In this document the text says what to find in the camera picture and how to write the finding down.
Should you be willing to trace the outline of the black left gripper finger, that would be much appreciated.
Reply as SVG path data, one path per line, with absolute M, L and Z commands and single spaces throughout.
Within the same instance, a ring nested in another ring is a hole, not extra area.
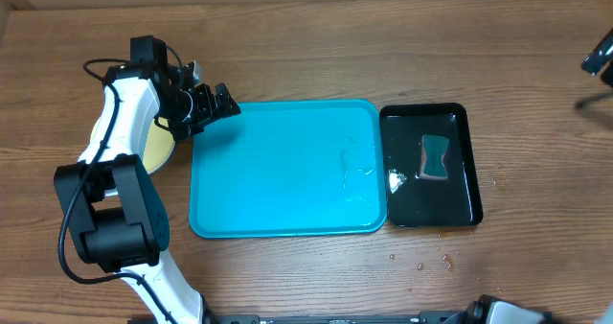
M 219 83 L 214 88 L 210 85 L 204 85 L 205 102 L 206 102 L 206 123 L 212 123 L 221 119 L 225 114 L 225 96 L 224 89 Z
M 241 113 L 240 107 L 230 95 L 227 86 L 221 82 L 216 85 L 216 113 L 218 119 L 237 116 Z

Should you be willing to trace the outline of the green scrubbing sponge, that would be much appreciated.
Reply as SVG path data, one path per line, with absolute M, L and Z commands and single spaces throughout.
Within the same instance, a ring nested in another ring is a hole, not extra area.
M 419 178 L 429 180 L 446 180 L 448 173 L 445 158 L 449 148 L 449 139 L 438 135 L 424 134 L 421 137 Z

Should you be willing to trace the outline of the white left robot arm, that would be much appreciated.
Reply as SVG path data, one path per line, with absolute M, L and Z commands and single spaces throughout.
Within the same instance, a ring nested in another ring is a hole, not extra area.
M 127 283 L 157 323 L 214 323 L 169 252 L 170 223 L 143 163 L 151 125 L 176 140 L 240 113 L 227 87 L 201 81 L 195 61 L 112 58 L 98 78 L 104 106 L 78 161 L 60 166 L 54 186 L 63 219 L 57 240 L 62 271 L 83 285 Z

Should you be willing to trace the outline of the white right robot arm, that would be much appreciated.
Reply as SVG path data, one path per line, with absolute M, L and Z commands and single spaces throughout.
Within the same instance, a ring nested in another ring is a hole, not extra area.
M 612 31 L 609 31 L 581 64 L 591 76 L 612 87 Z M 453 314 L 445 323 L 456 324 L 563 324 L 551 312 L 538 312 L 489 295 L 481 296 L 463 312 Z

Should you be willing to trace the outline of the yellow plate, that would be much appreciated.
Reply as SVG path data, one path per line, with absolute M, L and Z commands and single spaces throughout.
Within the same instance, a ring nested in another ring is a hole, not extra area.
M 147 134 L 145 130 L 143 126 L 135 127 L 127 119 L 118 118 L 99 161 L 111 161 L 122 154 L 137 155 L 148 174 L 156 172 L 170 158 L 175 142 L 168 131 L 153 122 Z

